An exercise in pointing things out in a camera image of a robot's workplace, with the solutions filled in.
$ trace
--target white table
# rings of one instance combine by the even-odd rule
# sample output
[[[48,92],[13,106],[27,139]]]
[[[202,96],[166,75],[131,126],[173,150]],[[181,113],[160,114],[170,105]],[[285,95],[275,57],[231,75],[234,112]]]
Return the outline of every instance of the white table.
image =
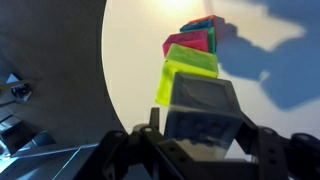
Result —
[[[162,44],[189,20],[219,24],[219,78],[233,82],[242,110],[289,137],[320,138],[320,3],[298,0],[108,0],[102,31],[104,74],[128,132],[147,123],[164,62]],[[160,109],[163,131],[167,108]],[[232,151],[237,156],[238,148]]]

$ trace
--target pink block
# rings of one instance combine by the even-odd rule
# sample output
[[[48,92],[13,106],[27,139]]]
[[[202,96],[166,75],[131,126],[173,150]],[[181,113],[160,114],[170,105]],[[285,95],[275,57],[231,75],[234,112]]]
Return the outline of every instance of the pink block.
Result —
[[[164,56],[167,55],[172,43],[208,52],[208,30],[171,34],[162,45]]]

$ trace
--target stacked blocks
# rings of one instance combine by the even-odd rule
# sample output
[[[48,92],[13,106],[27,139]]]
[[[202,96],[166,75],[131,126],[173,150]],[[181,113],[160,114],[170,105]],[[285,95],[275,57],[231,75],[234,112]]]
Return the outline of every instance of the stacked blocks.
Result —
[[[197,31],[198,29],[195,30],[189,30],[189,31],[181,31],[181,33],[186,33],[186,32],[192,32],[192,31]],[[210,27],[207,29],[208,32],[208,52],[215,54],[216,53],[216,38],[215,38],[215,30],[214,27]]]
[[[206,17],[203,17],[203,18],[199,18],[199,19],[195,19],[195,20],[192,20],[192,21],[189,21],[188,24],[194,24],[194,23],[197,23],[199,21],[203,21],[203,20],[207,20],[207,19],[211,19],[212,20],[212,24],[213,24],[213,27],[216,27],[216,22],[215,22],[215,18],[214,16],[206,16]],[[215,44],[217,45],[217,37],[216,37],[216,33],[214,33],[214,42]]]
[[[163,44],[156,95],[169,106],[165,136],[195,160],[223,159],[243,120],[230,81],[216,79],[214,16],[189,21]]]
[[[242,123],[230,81],[176,73],[165,136],[228,149]]]
[[[183,34],[170,35],[162,46],[164,56],[167,55],[172,43],[208,52],[208,30],[203,29]]]
[[[163,66],[156,96],[158,104],[169,105],[173,78],[176,72],[216,78],[218,76],[217,57],[211,53],[173,43]]]

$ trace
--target green block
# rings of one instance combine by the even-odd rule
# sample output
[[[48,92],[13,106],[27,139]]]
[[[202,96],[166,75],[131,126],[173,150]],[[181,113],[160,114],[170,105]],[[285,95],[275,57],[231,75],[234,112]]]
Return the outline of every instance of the green block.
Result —
[[[162,69],[156,103],[169,106],[176,72],[216,78],[218,77],[217,56],[173,43]]]
[[[215,30],[214,27],[206,28],[208,29],[208,50],[210,53],[216,53],[216,38],[215,38]]]

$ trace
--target blue block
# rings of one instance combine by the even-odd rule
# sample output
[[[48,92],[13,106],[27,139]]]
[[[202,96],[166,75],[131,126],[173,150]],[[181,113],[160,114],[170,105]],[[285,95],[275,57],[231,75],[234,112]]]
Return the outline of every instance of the blue block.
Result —
[[[190,31],[195,29],[210,28],[210,27],[213,27],[212,19],[206,19],[193,24],[186,24],[182,28],[180,28],[180,32]]]

